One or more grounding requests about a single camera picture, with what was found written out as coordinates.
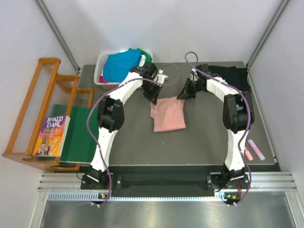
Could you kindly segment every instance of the white wall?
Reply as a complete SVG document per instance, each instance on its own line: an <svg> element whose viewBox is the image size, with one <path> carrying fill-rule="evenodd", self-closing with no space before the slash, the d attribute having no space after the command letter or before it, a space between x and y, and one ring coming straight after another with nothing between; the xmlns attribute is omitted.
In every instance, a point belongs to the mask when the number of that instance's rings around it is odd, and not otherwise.
<svg viewBox="0 0 304 228"><path fill-rule="evenodd" d="M251 67L281 165L304 201L304 1L292 0Z"/></svg>
<svg viewBox="0 0 304 228"><path fill-rule="evenodd" d="M40 57L59 57L75 73L33 0L0 4L0 154L3 154ZM25 227L41 170L0 156L1 227Z"/></svg>
<svg viewBox="0 0 304 228"><path fill-rule="evenodd" d="M44 0L77 63L139 47L155 62L247 62L281 0Z"/></svg>

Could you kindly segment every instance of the pink towel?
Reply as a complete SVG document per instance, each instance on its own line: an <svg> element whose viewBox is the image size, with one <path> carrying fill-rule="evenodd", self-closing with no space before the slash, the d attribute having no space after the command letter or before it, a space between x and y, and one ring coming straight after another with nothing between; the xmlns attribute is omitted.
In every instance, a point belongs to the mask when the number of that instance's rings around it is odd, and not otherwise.
<svg viewBox="0 0 304 228"><path fill-rule="evenodd" d="M184 100L176 97L158 99L157 104L151 103L151 117L154 118L154 132L168 132L185 129Z"/></svg>

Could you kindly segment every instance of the roald dahl book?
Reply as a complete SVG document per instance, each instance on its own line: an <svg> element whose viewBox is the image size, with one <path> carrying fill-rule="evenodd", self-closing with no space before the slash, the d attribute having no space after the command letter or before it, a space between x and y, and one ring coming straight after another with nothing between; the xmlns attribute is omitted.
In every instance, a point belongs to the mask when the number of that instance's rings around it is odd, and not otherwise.
<svg viewBox="0 0 304 228"><path fill-rule="evenodd" d="M33 155L60 157L69 122L67 115L45 117Z"/></svg>

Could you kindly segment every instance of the pink chalk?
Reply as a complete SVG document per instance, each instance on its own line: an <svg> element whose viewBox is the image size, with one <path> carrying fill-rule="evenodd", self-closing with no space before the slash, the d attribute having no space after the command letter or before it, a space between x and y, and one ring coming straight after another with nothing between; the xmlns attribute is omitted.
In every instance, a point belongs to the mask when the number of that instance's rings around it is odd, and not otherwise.
<svg viewBox="0 0 304 228"><path fill-rule="evenodd" d="M249 161L253 160L253 157L252 157L250 151L247 149L247 147L245 147L245 155Z"/></svg>
<svg viewBox="0 0 304 228"><path fill-rule="evenodd" d="M262 154L262 152L258 149L258 147L256 146L256 144L252 141L252 139L249 139L247 141L249 143L249 145L252 147L252 149L254 150L254 152L257 154L257 156L259 157L259 159L265 160L265 156Z"/></svg>

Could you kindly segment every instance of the laundry basket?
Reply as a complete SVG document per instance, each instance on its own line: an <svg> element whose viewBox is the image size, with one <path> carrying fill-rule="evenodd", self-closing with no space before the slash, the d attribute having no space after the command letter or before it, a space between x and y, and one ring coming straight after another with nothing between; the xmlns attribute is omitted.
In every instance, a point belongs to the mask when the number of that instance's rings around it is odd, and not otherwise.
<svg viewBox="0 0 304 228"><path fill-rule="evenodd" d="M101 53L98 56L98 59L97 59L97 62L96 62L96 67L95 67L95 72L94 72L94 83L96 85L102 86L104 89L107 89L107 90L114 89L114 88L118 87L120 82L102 83L102 82L99 82L99 78L100 78L100 75L103 72L103 68L104 68L104 65L105 65L105 63L108 59L108 56L117 54L119 52L124 52L124 51L127 51L127 50L104 52L104 53ZM152 62L153 62L152 52L149 52L149 51L146 51L146 52L152 57Z"/></svg>

